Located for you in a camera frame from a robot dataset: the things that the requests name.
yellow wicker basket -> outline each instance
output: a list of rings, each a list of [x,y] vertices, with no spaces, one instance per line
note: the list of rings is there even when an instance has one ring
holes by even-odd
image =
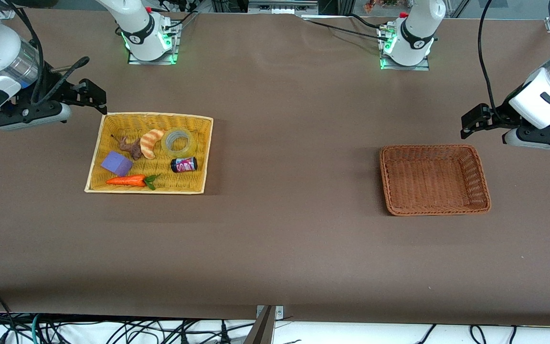
[[[110,151],[118,152],[131,159],[131,154],[118,149],[118,142],[111,135],[116,138],[127,136],[127,142],[133,142],[151,129],[168,130],[174,127],[183,127],[192,133],[197,143],[194,153],[198,165],[196,171],[182,173],[171,171],[172,158],[162,151],[160,143],[157,143],[154,146],[155,159],[148,160],[142,157],[133,161],[133,167],[128,173],[129,176],[159,174],[154,181],[156,190],[150,190],[148,187],[105,183],[108,179],[116,177],[101,167],[101,162]],[[209,117],[171,113],[109,113],[101,119],[85,191],[104,194],[202,194],[205,191],[207,178],[207,159],[212,141],[212,128],[213,119]],[[173,149],[181,150],[184,144],[176,141]]]

tape roll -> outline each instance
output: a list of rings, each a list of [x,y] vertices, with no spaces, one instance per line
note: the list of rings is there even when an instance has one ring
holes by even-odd
[[[172,146],[175,140],[186,138],[186,146],[181,150],[172,150]],[[197,150],[197,143],[194,141],[190,131],[184,128],[173,128],[168,130],[161,139],[162,150],[164,150],[168,156],[175,159],[178,158],[190,158],[194,155],[194,152]]]

purple block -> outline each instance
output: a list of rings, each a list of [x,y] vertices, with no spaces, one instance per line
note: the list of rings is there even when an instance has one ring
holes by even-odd
[[[122,154],[118,154],[113,150],[105,157],[101,167],[114,172],[118,177],[124,177],[131,170],[133,162],[124,157]]]

toy carrot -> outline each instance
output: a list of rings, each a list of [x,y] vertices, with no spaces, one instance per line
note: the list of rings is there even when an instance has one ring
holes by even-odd
[[[149,177],[146,177],[145,174],[135,174],[134,176],[125,176],[125,177],[115,177],[108,179],[107,182],[109,185],[127,185],[127,186],[147,186],[150,190],[156,190],[152,183],[158,177],[158,174],[153,174]]]

table surface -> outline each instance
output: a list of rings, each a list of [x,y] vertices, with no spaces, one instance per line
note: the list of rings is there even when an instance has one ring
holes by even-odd
[[[86,194],[100,114],[0,131],[0,294],[13,311],[550,324],[550,152],[476,133],[493,209],[393,217],[377,154],[462,143],[487,101],[476,20],[445,20],[430,72],[292,15],[201,14],[175,66],[130,66],[101,11],[28,11],[46,60],[90,63],[118,111],[214,118],[205,194]],[[347,18],[329,20],[370,33]],[[14,20],[11,26],[21,28]],[[487,21],[496,100],[550,57],[541,21]]]

